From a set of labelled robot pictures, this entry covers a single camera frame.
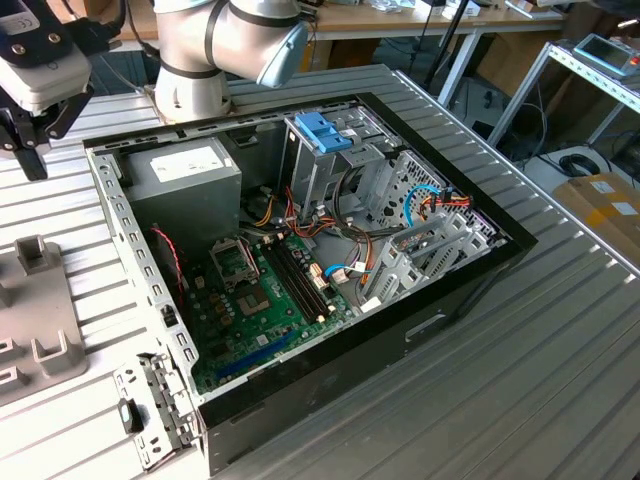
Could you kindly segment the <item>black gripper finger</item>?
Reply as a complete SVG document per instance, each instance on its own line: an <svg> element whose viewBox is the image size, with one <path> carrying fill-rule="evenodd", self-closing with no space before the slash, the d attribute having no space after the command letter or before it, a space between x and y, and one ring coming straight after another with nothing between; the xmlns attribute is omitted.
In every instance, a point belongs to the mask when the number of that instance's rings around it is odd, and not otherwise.
<svg viewBox="0 0 640 480"><path fill-rule="evenodd" d="M37 146L48 146L52 140L62 139L93 95L94 88L88 84L81 93L57 102L47 107L38 116L33 116L32 124Z"/></svg>
<svg viewBox="0 0 640 480"><path fill-rule="evenodd" d="M22 144L6 109L1 109L1 152L4 157L12 155L26 178L34 180L31 151Z"/></svg>

